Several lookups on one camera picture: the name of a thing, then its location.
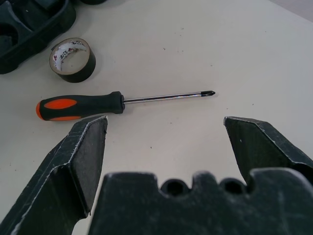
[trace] metal shaft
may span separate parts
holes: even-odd
[[[215,94],[214,91],[194,92],[194,93],[184,93],[184,94],[169,94],[169,95],[160,95],[160,96],[143,97],[143,98],[135,98],[135,99],[125,99],[124,103],[132,104],[132,103],[142,103],[142,102],[157,101],[157,100],[204,97],[204,96],[212,96],[214,94]]]

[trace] black plastic case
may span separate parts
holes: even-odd
[[[105,0],[84,0],[99,4]],[[0,0],[0,74],[41,52],[74,24],[70,0]]]

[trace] screwdriver handle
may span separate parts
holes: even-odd
[[[44,99],[37,104],[36,113],[46,121],[67,121],[95,114],[121,114],[125,109],[121,92],[107,95],[63,95]]]

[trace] tape roll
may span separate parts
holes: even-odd
[[[86,52],[84,60],[81,61],[81,65],[71,71],[64,70],[63,62],[64,60],[73,53],[78,51]],[[88,43],[81,38],[69,38],[58,45],[55,46],[50,55],[50,67],[51,69],[59,75],[62,79],[67,82],[77,83],[85,81],[89,78],[96,66],[96,58],[90,49]]]

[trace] phillips screwdriver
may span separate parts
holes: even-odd
[[[121,114],[125,109],[125,104],[155,100],[204,97],[212,96],[214,94],[214,91],[205,91],[135,99],[124,99],[121,92],[112,92],[111,94],[97,96],[63,95],[40,101],[37,104],[36,113],[42,120],[67,121],[102,113]]]

